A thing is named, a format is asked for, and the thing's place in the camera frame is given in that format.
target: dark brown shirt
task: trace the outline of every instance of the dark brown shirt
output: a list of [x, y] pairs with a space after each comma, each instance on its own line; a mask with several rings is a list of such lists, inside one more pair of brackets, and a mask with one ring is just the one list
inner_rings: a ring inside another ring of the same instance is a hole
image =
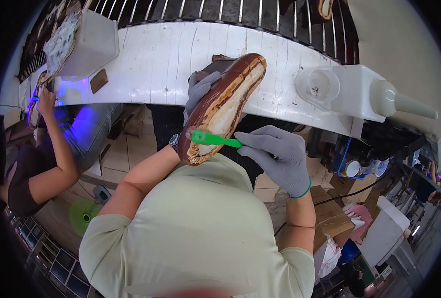
[[29, 145], [21, 146], [15, 161], [17, 168], [9, 185], [9, 207], [16, 216], [29, 217], [48, 202], [39, 205], [33, 200], [28, 187], [28, 179], [56, 167], [55, 152], [50, 136], [43, 135], [42, 143], [36, 148]]

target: wristwatch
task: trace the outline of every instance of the wristwatch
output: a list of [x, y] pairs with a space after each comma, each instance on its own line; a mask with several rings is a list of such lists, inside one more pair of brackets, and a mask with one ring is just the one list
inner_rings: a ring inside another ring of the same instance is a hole
[[177, 152], [177, 144], [179, 143], [179, 134], [174, 134], [169, 140], [169, 144], [172, 146], [174, 151]]

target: gray glove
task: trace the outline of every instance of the gray glove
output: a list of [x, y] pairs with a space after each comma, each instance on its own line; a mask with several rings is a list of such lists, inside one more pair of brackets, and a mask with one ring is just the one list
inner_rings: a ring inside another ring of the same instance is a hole
[[186, 109], [184, 110], [184, 125], [186, 125], [189, 116], [199, 103], [200, 99], [209, 92], [212, 84], [220, 78], [221, 73], [219, 72], [213, 72], [202, 80], [199, 80], [199, 74], [197, 72], [192, 73], [189, 78], [189, 99], [186, 103]]
[[301, 197], [310, 189], [305, 140], [300, 135], [268, 125], [234, 136], [244, 144], [237, 152], [252, 158], [290, 197]]

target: work surface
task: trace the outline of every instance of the work surface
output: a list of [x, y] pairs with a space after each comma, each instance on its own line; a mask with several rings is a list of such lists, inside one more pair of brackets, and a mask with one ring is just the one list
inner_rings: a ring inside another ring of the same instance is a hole
[[[188, 78], [212, 61], [213, 54], [240, 57], [256, 52], [265, 57], [267, 71], [243, 112], [310, 125], [355, 136], [362, 121], [324, 112], [304, 101], [295, 90], [303, 68], [338, 63], [283, 37], [255, 29], [208, 22], [151, 23], [118, 31], [120, 53], [105, 65], [109, 82], [91, 92], [90, 78], [72, 82], [55, 78], [55, 91], [65, 104], [144, 103], [184, 105]], [[20, 85], [21, 106], [34, 90], [46, 65]]]

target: green glove cuff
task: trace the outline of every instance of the green glove cuff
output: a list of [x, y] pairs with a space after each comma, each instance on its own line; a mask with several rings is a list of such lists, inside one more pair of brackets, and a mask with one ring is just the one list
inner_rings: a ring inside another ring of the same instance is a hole
[[293, 197], [292, 199], [300, 199], [301, 197], [303, 197], [304, 195], [306, 195], [308, 193], [308, 191], [310, 190], [310, 188], [312, 187], [312, 178], [310, 178], [310, 176], [308, 176], [308, 179], [310, 179], [310, 185], [308, 186], [307, 190], [304, 192], [304, 194], [302, 194], [301, 196], [296, 196]]

